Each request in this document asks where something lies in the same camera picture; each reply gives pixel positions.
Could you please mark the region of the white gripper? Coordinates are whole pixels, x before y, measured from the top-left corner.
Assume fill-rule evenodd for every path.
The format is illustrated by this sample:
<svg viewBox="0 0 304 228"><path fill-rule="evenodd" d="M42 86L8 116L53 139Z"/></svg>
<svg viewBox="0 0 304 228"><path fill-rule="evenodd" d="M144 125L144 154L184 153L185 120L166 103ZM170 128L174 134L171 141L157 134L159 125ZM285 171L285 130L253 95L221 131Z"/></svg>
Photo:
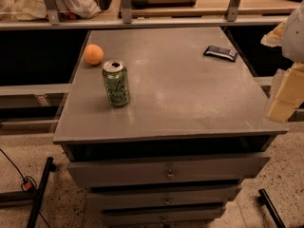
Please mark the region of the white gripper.
<svg viewBox="0 0 304 228"><path fill-rule="evenodd" d="M304 63L304 1L290 14L286 22L277 25L260 41L274 48L282 45L284 57ZM304 64L293 64L287 70L279 69L272 81L266 118L286 122L304 103Z"/></svg>

